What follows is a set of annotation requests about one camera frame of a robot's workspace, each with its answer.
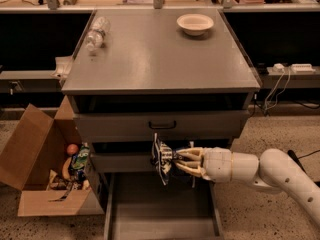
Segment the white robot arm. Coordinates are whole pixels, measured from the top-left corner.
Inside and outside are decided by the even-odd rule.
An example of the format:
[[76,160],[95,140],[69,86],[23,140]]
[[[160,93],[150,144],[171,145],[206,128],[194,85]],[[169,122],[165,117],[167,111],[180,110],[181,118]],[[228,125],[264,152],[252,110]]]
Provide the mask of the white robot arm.
[[268,149],[260,157],[224,148],[177,151],[178,169],[215,183],[240,182],[264,192],[284,191],[320,226],[320,187],[286,153]]

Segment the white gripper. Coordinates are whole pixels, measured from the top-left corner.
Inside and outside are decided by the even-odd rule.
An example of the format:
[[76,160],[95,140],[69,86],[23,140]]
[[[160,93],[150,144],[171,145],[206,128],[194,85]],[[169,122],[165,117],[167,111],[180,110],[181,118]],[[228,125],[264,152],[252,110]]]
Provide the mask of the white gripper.
[[213,182],[231,181],[231,151],[223,148],[202,147],[184,148],[175,151],[179,160],[189,159],[196,162],[176,161],[178,169],[198,178]]

